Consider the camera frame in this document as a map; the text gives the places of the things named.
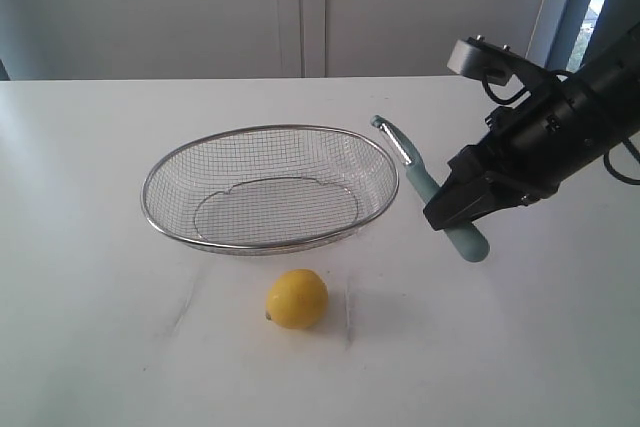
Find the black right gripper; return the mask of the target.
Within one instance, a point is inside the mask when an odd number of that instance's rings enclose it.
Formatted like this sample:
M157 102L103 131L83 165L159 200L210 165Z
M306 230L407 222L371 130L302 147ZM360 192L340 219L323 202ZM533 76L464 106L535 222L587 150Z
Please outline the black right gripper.
M620 143L620 71L550 74L515 108L500 106L489 131L463 148L423 214L438 231L529 206Z

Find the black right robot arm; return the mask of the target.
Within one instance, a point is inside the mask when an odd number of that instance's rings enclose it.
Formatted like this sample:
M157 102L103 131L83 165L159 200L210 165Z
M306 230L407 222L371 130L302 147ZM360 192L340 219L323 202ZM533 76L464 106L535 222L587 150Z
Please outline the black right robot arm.
M423 213L435 230L553 196L560 184L639 131L639 29L633 27L574 73L546 70L481 37L456 43L453 72L506 85L487 134L450 162L450 175Z

